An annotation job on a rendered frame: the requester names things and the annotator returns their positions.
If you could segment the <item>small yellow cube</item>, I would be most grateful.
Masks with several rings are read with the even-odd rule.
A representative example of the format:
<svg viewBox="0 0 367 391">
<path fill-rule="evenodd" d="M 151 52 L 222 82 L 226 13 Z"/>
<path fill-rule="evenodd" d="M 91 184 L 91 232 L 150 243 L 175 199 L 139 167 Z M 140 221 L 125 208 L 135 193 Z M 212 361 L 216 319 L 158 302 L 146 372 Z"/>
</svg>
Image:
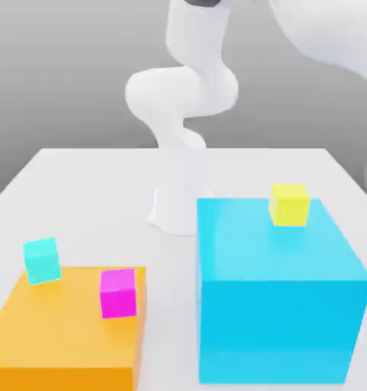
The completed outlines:
<svg viewBox="0 0 367 391">
<path fill-rule="evenodd" d="M 302 227 L 307 224 L 311 198 L 300 183 L 272 184 L 269 214 L 275 226 Z"/>
</svg>

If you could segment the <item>small magenta cube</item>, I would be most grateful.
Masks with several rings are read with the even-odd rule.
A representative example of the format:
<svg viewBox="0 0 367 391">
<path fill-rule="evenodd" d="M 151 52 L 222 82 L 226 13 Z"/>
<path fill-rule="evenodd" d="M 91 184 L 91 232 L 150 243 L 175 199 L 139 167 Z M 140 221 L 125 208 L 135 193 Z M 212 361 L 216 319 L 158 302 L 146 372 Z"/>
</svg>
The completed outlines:
<svg viewBox="0 0 367 391">
<path fill-rule="evenodd" d="M 134 268 L 102 270 L 99 292 L 103 319 L 137 315 Z"/>
</svg>

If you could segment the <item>small cyan cube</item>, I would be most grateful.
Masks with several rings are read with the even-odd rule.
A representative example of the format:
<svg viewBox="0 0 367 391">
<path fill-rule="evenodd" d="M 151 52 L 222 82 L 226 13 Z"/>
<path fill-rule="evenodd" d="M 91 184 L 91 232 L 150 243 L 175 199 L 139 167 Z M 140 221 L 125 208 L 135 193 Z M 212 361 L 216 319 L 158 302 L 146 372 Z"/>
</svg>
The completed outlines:
<svg viewBox="0 0 367 391">
<path fill-rule="evenodd" d="M 31 286 L 62 278 L 55 238 L 43 238 L 23 243 L 24 264 Z"/>
</svg>

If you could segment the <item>large blue box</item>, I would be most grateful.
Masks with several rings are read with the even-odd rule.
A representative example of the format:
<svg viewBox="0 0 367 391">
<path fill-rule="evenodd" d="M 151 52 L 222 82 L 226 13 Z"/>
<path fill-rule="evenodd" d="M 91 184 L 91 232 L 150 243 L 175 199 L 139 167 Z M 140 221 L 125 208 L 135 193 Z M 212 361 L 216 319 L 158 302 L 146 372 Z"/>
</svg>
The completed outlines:
<svg viewBox="0 0 367 391">
<path fill-rule="evenodd" d="M 321 200 L 278 227 L 267 199 L 199 199 L 195 279 L 201 383 L 346 380 L 367 270 Z"/>
</svg>

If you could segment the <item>large orange box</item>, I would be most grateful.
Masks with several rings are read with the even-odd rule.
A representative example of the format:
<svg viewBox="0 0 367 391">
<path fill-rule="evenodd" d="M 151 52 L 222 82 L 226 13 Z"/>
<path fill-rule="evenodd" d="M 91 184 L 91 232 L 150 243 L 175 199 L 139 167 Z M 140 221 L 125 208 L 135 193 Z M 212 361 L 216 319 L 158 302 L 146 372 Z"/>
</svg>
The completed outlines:
<svg viewBox="0 0 367 391">
<path fill-rule="evenodd" d="M 137 391 L 147 288 L 145 267 L 134 272 L 137 315 L 110 319 L 99 267 L 38 286 L 21 275 L 0 311 L 0 391 Z"/>
</svg>

